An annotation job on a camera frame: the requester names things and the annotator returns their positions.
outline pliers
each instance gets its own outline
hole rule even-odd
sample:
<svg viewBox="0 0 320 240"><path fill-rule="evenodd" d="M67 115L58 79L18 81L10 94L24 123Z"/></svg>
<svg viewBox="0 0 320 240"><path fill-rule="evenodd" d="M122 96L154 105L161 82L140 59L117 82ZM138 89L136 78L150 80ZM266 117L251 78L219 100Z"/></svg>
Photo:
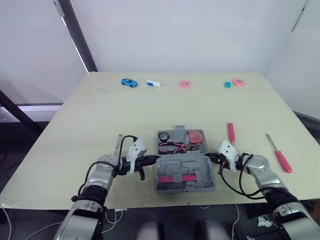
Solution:
<svg viewBox="0 0 320 240"><path fill-rule="evenodd" d="M165 146L174 146L178 147L177 149L173 151L167 151L167 150L159 150L158 153L161 155L164 154L184 154L186 151L194 151L199 149L199 145L197 144L184 144L183 142L173 142L173 141L168 141L168 142L161 142L158 144L160 147L165 147Z"/></svg>

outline wire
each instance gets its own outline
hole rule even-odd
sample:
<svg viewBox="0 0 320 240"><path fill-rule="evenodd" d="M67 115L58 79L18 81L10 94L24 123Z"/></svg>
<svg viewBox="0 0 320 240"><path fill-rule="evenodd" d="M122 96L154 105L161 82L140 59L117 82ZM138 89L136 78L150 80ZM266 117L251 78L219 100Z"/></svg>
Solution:
<svg viewBox="0 0 320 240"><path fill-rule="evenodd" d="M116 223L120 222L123 214L124 214L124 211L121 210L121 216L120 216L120 218L119 218L118 220L117 220L117 218L115 218L114 221L110 221L110 220L108 219L108 217L107 217L107 211L104 212L105 219L106 219L110 224L116 224Z"/></svg>
<svg viewBox="0 0 320 240"><path fill-rule="evenodd" d="M7 218L8 223L9 223L9 236L8 236L8 240L10 240L10 238L11 238L11 232L12 232L12 227L11 227L10 218L9 218L9 215L8 215L7 211L6 211L4 208L2 208L2 210L4 211L4 214L6 215L6 218Z"/></svg>
<svg viewBox="0 0 320 240"><path fill-rule="evenodd" d="M0 174L4 174L5 172L9 171L10 169L12 169L14 166L20 164L22 161L18 161L14 164L12 164L11 166L9 166L7 169L3 170L3 171L0 171Z"/></svg>
<svg viewBox="0 0 320 240"><path fill-rule="evenodd" d="M109 165L109 166L112 167L113 169L116 168L115 165L113 165L113 164L111 164L111 163L109 163L109 162L107 162L107 161L95 161L94 163L92 163L92 164L90 165L90 167L88 168L88 171L86 171L86 175L85 175L85 179L84 179L84 182L85 182L85 183L86 183L87 180L88 180L88 177L89 177L89 174L90 174L90 171L91 171L92 167L93 167L94 165L96 165L96 164L105 164L105 165Z"/></svg>
<svg viewBox="0 0 320 240"><path fill-rule="evenodd" d="M208 208L210 208L210 205L208 205L208 206L199 206L199 208L201 208L201 209L208 209Z"/></svg>
<svg viewBox="0 0 320 240"><path fill-rule="evenodd" d="M104 233L109 232L110 230L112 230L116 225L116 221L117 221L117 213L116 213L116 210L114 210L114 222L113 222L112 227L110 227L107 230L102 231L101 233L104 234Z"/></svg>
<svg viewBox="0 0 320 240"><path fill-rule="evenodd" d="M257 191L253 192L253 193L245 193L245 192L240 192L238 190L236 190L235 188L233 188L225 179L224 177L224 174L223 174L223 170L224 170L224 161L221 161L220 162L220 175L221 175L221 178L223 180L223 182L234 192L236 192L237 194L240 194L242 196L245 196L249 199L254 199L254 200L258 200L258 199L264 199L265 197L264 196L261 196L261 197L252 197L254 195L257 195L258 193L260 192L263 192L265 190L274 190L274 191L278 191L278 192L281 192L281 193L284 193L284 194L287 194L289 196L291 196L292 198L294 198L297 202L298 202L298 199L292 195L290 192L288 192L286 189L284 188L281 188L281 187L274 187L274 186L266 186L266 187L262 187L260 189L258 189Z"/></svg>
<svg viewBox="0 0 320 240"><path fill-rule="evenodd" d="M234 240L234 230L235 230L235 225L236 225L236 223L239 221L239 218L240 218L240 212L239 212L239 208L238 208L238 206L237 206L237 204L235 204L235 207L236 207L236 210L237 210L237 212L238 212L238 217L237 217L237 219L235 220L235 222L232 224L232 235L231 235L231 238L232 238L232 240Z"/></svg>
<svg viewBox="0 0 320 240"><path fill-rule="evenodd" d="M121 144L120 144L120 150L119 150L119 158L118 158L118 169L120 168L120 161L121 161L121 153L122 153L122 146L124 144L124 140L126 138L132 138L133 142L135 142L138 138L136 136L132 136L132 135L126 135L122 138L121 140Z"/></svg>
<svg viewBox="0 0 320 240"><path fill-rule="evenodd" d="M279 227L278 225L276 225L273 221L271 221L270 218L268 218L267 215L265 215L264 217L265 217L266 219L268 219L268 220L272 223L272 225L274 225L274 226L277 227L278 229L281 228L281 227Z"/></svg>
<svg viewBox="0 0 320 240"><path fill-rule="evenodd" d="M3 156L3 158L0 160L0 164L2 164L5 160L6 160L6 158L7 158L7 152L3 152L4 153L4 156Z"/></svg>
<svg viewBox="0 0 320 240"><path fill-rule="evenodd" d="M264 199L263 196L260 196L260 197L251 197L251 196L249 196L249 194L246 194L245 191L244 191L244 189L242 188L242 183L241 183L242 174L243 174L244 169L245 169L245 167L247 166L249 160L250 160L253 156L254 156L254 155L251 154L251 155L246 159L246 161L244 162L244 164L243 164L242 167L241 167L240 175L239 175L239 187L240 187L241 192L242 192L243 194L245 194L245 196L246 196L248 199L252 199L252 200Z"/></svg>
<svg viewBox="0 0 320 240"><path fill-rule="evenodd" d="M62 221L61 222L52 223L52 224L50 224L48 226L45 226L44 228L41 228L38 231L35 231L34 233L30 234L25 240L29 240L33 235L36 235L36 234L40 233L41 231L43 231L43 230L45 230L47 228L50 228L50 227L52 227L54 225L58 225L58 224L62 224Z"/></svg>
<svg viewBox="0 0 320 240"><path fill-rule="evenodd" d="M113 165L113 164L111 164L111 163L109 163L109 162L106 162L106 161L95 161L95 162L93 162L93 163L90 165L90 167L88 168L88 170L86 171L84 183L79 187L78 195L77 195L78 197L80 196L80 193L81 193L82 188L83 188L83 187L86 185L86 183L87 183L87 180L88 180L88 178L89 178L89 174L90 174L90 171L91 171L92 167L93 167L94 165L96 165L96 164L105 164L105 165L109 165L109 166L112 167L113 169L116 168L115 165Z"/></svg>

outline pink foam insert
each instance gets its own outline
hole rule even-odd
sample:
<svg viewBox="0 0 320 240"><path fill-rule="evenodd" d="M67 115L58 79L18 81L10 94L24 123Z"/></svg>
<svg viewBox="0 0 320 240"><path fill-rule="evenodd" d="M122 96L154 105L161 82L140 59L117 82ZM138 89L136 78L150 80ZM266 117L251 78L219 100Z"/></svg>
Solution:
<svg viewBox="0 0 320 240"><path fill-rule="evenodd" d="M182 182L190 182L190 181L197 181L196 175L189 175L189 176L182 176ZM174 177L173 176L160 176L158 178L159 184L165 184L165 183L173 183Z"/></svg>

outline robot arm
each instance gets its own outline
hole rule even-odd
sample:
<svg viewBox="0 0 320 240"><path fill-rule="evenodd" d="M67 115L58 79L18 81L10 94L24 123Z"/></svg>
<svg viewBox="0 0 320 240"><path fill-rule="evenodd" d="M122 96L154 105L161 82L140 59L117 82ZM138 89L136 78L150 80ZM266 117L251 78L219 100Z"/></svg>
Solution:
<svg viewBox="0 0 320 240"><path fill-rule="evenodd" d="M104 203L116 175L139 171L144 179L143 166L156 163L158 156L143 156L146 152L143 142L136 138L129 148L128 156L123 157L118 165L117 155L101 156L96 169L86 179L78 196L74 196L74 204L57 230L54 240L102 240Z"/></svg>
<svg viewBox="0 0 320 240"><path fill-rule="evenodd" d="M315 240L320 237L320 227L308 210L291 193L282 180L275 174L268 160L260 155L238 155L237 150L227 141L223 141L215 157L211 161L219 163L223 168L243 170L255 178L273 215L282 224L291 240Z"/></svg>

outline table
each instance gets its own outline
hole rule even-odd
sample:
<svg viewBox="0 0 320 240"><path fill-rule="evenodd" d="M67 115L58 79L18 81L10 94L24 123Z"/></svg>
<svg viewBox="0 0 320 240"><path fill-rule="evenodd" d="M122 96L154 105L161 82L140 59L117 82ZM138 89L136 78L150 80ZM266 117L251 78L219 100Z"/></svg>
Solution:
<svg viewBox="0 0 320 240"><path fill-rule="evenodd" d="M120 84L131 78L139 86ZM235 78L245 86L225 88ZM162 88L146 80L163 83ZM178 87L191 81L190 89ZM83 183L89 165L113 154L118 134L143 139L148 152L156 153L156 132L184 125L203 129L208 150L215 152L228 139L227 122L233 122L239 152L265 156L271 168L299 199L320 198L320 147L292 110L259 73L111 73L92 72L63 104L31 148L0 195L5 208L69 209L71 196ZM281 169L265 133L288 159L293 173ZM128 150L131 141L125 142ZM156 194L154 166L138 173L117 176L106 200L108 208L253 203L224 185L213 164L217 188L212 192ZM239 173L224 171L237 187ZM257 190L252 176L243 175L247 193Z"/></svg>

